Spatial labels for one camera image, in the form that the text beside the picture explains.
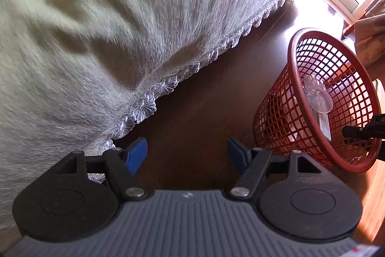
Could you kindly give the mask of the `red plastic mesh basket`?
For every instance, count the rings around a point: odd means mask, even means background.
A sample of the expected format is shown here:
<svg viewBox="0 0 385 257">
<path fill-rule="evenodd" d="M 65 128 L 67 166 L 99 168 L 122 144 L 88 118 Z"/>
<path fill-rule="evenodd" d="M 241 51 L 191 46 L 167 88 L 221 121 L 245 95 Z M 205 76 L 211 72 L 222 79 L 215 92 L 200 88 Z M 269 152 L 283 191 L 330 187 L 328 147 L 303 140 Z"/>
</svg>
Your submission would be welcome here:
<svg viewBox="0 0 385 257">
<path fill-rule="evenodd" d="M 255 113 L 253 137 L 275 154 L 300 150 L 327 168 L 361 174 L 380 151 L 374 130 L 380 116 L 375 88 L 355 54 L 306 28 L 290 40 L 287 63 Z"/>
</svg>

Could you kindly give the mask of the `white flat box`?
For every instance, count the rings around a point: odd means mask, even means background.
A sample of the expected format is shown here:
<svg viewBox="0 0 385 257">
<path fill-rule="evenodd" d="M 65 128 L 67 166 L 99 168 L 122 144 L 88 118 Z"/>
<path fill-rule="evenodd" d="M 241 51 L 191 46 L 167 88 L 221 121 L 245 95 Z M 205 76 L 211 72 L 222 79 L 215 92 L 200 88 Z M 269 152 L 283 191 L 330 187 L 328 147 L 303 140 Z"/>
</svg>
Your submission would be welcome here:
<svg viewBox="0 0 385 257">
<path fill-rule="evenodd" d="M 324 137 L 330 142 L 332 140 L 332 135 L 330 131 L 330 122 L 327 113 L 316 112 L 316 120 Z"/>
</svg>

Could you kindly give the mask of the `beige quilted covered chair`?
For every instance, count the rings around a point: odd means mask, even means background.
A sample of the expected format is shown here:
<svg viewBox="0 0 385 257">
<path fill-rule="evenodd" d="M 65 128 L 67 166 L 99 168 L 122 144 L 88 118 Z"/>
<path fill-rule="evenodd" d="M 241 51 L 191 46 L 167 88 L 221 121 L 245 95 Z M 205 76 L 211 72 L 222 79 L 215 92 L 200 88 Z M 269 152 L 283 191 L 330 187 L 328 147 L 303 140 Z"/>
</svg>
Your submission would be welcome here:
<svg viewBox="0 0 385 257">
<path fill-rule="evenodd" d="M 384 84 L 384 0 L 371 0 L 363 18 L 354 23 L 355 50 L 371 79 Z"/>
</svg>

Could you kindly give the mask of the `green covered sofa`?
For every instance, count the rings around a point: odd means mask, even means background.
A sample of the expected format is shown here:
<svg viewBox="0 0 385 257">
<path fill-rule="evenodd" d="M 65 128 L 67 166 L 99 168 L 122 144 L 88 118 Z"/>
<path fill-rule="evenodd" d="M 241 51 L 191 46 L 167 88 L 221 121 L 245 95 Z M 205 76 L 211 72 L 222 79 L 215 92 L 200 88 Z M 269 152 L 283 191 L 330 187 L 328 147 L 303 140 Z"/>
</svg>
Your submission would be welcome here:
<svg viewBox="0 0 385 257">
<path fill-rule="evenodd" d="M 72 149 L 99 153 L 285 0 L 1 0 L 1 228 Z"/>
</svg>

